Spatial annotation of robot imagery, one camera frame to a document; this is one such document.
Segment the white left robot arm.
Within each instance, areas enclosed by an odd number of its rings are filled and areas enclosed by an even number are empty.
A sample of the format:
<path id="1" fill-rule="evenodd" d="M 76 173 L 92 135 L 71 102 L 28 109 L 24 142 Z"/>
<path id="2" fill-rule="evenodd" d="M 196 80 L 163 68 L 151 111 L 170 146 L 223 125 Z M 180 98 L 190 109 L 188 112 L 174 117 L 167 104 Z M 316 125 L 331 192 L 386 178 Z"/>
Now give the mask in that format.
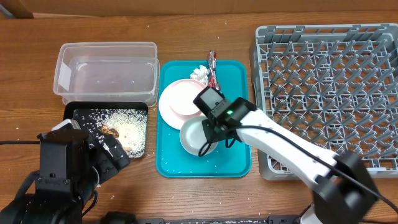
<path id="1" fill-rule="evenodd" d="M 97 186 L 131 163 L 113 136 L 98 142 L 84 130 L 60 128 L 37 138 L 40 168 L 1 210 L 1 223 L 82 223 L 87 202 L 98 201 Z"/>

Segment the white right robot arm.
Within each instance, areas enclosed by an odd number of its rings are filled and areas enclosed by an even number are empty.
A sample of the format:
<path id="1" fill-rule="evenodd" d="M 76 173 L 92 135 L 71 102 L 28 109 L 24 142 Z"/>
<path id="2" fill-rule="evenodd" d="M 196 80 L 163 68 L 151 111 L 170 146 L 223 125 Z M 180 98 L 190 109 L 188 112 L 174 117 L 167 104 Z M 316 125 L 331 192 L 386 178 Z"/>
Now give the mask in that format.
<path id="1" fill-rule="evenodd" d="M 314 145 L 273 122 L 243 98 L 194 103 L 220 128 L 209 140 L 235 138 L 264 151 L 291 170 L 312 191 L 313 204 L 301 223 L 359 223 L 377 201 L 377 188 L 361 158 Z"/>

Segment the rice and food waste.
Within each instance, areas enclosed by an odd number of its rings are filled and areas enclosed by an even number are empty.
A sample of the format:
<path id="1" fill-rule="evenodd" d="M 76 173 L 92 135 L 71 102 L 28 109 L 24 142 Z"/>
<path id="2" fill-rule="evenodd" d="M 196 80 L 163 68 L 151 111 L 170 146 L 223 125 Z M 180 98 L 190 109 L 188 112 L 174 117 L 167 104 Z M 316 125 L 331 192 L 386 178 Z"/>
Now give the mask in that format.
<path id="1" fill-rule="evenodd" d="M 146 149 L 147 111 L 138 109 L 76 109 L 72 119 L 100 142 L 114 136 L 131 159 L 144 155 Z"/>

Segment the grey bowl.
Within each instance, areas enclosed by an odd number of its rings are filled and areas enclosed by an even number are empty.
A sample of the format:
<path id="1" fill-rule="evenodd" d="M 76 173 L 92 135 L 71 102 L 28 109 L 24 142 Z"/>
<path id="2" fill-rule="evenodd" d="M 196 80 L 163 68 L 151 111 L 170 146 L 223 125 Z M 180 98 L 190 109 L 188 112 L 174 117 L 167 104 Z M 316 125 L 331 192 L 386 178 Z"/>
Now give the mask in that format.
<path id="1" fill-rule="evenodd" d="M 201 123 L 203 120 L 206 120 L 205 116 L 191 118 L 186 121 L 180 129 L 180 142 L 182 147 L 194 156 L 199 155 L 200 148 L 207 141 Z"/>

